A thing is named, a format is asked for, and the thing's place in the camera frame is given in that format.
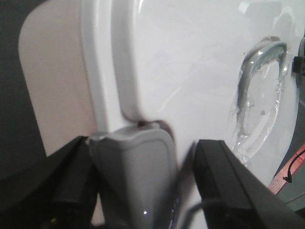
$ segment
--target black clamp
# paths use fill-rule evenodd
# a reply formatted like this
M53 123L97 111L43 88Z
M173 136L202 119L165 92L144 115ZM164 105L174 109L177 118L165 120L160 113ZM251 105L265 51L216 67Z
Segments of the black clamp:
M302 83L302 77L305 76L305 56L295 56L292 64L292 71L297 74L296 84Z

